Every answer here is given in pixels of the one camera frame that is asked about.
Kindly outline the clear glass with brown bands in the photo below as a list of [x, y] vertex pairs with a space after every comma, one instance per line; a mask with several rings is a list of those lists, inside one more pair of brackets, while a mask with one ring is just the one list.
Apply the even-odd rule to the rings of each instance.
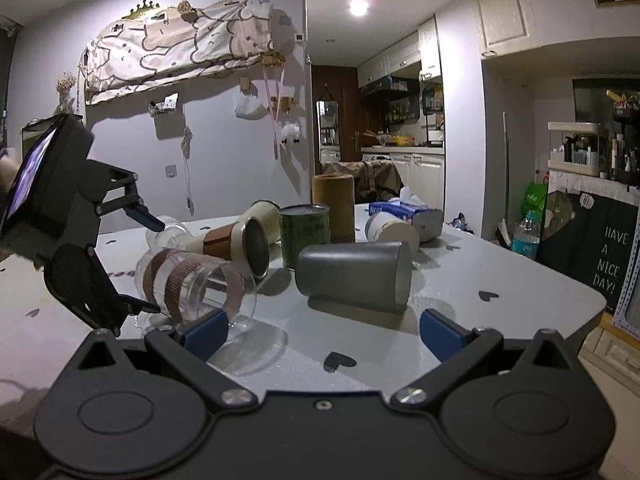
[[136, 326], [184, 327], [206, 314], [222, 312], [229, 320], [230, 340], [253, 327], [256, 283], [246, 266], [183, 249], [151, 249], [138, 261], [134, 284], [157, 313], [141, 313]]

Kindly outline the grey metal cup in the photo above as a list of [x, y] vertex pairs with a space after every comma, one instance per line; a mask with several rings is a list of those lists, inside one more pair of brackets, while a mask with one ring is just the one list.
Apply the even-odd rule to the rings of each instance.
[[401, 314], [411, 292], [412, 252], [406, 242], [364, 242], [304, 248], [296, 286], [308, 298]]

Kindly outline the cream cup with brown sleeve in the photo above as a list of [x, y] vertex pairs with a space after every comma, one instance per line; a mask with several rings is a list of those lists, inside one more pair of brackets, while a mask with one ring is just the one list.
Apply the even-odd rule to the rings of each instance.
[[269, 271], [270, 249], [262, 224], [255, 217], [242, 218], [201, 236], [180, 236], [178, 247], [188, 252], [232, 261], [256, 282]]

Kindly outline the small cream cup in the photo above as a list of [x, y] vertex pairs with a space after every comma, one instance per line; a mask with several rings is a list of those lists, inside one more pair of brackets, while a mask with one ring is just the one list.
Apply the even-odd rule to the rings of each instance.
[[273, 245], [281, 238], [279, 211], [280, 207], [271, 200], [258, 200], [242, 214], [242, 217], [256, 219], [262, 225], [268, 243]]

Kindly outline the white paper cup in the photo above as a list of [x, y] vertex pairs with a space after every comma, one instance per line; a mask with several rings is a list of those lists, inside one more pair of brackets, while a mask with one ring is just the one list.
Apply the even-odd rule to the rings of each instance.
[[364, 232], [369, 242], [407, 242], [413, 255], [420, 250], [420, 235], [416, 228], [389, 212], [371, 214]]

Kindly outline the tall brown cylinder cup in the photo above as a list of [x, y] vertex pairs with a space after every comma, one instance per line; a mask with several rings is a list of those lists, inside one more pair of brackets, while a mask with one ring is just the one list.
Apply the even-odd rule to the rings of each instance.
[[320, 174], [312, 182], [312, 200], [329, 208], [333, 243], [355, 241], [355, 180], [350, 174]]

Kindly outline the plastic water bottle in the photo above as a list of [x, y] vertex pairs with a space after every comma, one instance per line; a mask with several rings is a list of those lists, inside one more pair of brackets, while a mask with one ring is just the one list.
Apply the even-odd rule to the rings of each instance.
[[540, 220], [539, 211], [530, 210], [526, 214], [514, 230], [511, 242], [512, 252], [532, 260], [536, 259], [540, 243]]

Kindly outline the blue tissue pack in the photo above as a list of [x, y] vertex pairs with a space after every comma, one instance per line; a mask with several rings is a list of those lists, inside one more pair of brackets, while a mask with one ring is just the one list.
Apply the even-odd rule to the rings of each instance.
[[398, 197], [387, 202], [374, 202], [368, 206], [370, 216], [379, 212], [392, 214], [394, 217], [410, 223], [418, 232], [421, 243], [431, 242], [442, 234], [444, 212], [428, 206], [408, 186], [403, 186]]

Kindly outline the dark green tin can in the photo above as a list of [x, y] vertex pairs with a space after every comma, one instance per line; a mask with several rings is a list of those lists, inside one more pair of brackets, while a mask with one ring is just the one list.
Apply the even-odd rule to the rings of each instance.
[[294, 269], [299, 253], [308, 246], [331, 241], [330, 210], [326, 205], [305, 204], [279, 211], [283, 264]]

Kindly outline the patterned hanging quilt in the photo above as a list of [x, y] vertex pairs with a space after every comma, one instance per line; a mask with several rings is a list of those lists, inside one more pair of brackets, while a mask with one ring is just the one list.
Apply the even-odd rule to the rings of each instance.
[[85, 103], [253, 66], [274, 51], [271, 15], [272, 5], [264, 2], [221, 0], [194, 8], [183, 1], [144, 18], [114, 21], [82, 58]]

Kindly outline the black sign board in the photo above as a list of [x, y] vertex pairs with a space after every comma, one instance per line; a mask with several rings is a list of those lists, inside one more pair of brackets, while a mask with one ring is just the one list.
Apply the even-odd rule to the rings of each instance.
[[639, 207], [593, 192], [553, 191], [536, 261], [581, 282], [606, 300], [620, 300], [631, 257]]

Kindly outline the chair with draped cloth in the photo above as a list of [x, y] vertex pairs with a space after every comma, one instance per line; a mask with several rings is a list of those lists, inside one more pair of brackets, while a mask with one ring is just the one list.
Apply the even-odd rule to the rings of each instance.
[[327, 162], [322, 174], [350, 174], [355, 181], [355, 203], [387, 202], [398, 198], [404, 184], [390, 160], [373, 162]]

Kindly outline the white shelf with bottles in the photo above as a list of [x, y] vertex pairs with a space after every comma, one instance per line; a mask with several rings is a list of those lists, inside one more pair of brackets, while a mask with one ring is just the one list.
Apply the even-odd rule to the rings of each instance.
[[639, 184], [639, 141], [631, 126], [548, 122], [548, 169]]

